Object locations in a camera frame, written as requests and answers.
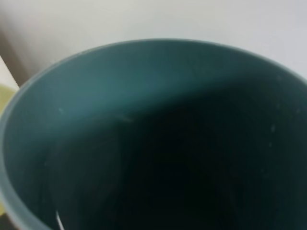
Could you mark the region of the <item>teal blue plastic cup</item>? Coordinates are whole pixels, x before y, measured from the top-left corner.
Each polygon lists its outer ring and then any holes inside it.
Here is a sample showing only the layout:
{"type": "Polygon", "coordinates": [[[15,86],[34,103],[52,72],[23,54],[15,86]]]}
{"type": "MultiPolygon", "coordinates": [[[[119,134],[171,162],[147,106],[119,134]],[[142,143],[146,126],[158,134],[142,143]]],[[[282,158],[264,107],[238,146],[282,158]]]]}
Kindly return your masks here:
{"type": "Polygon", "coordinates": [[[307,82],[200,41],[79,53],[3,111],[0,198],[19,230],[304,230],[307,82]]]}

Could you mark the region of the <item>pale yellow plastic cup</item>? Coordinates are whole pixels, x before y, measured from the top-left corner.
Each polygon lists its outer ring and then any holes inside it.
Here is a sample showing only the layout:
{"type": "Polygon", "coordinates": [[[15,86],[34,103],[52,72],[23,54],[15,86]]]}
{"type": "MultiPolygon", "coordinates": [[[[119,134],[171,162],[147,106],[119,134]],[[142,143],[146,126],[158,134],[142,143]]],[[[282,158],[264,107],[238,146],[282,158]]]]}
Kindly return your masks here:
{"type": "Polygon", "coordinates": [[[14,96],[16,93],[15,90],[5,86],[0,85],[0,114],[2,114],[5,106],[9,102],[9,100],[14,96]]]}

